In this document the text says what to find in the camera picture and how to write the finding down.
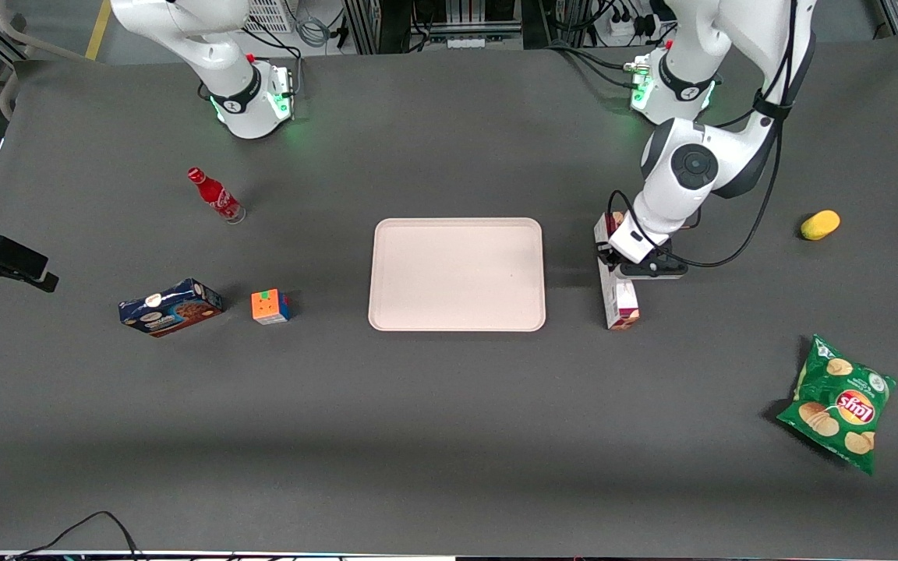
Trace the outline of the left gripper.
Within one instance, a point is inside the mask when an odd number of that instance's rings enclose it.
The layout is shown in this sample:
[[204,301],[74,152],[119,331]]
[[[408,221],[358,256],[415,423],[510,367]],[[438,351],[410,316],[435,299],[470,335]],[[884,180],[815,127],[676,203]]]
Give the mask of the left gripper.
[[[596,242],[596,258],[614,276],[633,280],[637,277],[636,265],[671,237],[671,223],[645,212],[613,212],[609,218],[609,242]],[[614,249],[629,263],[614,265]]]

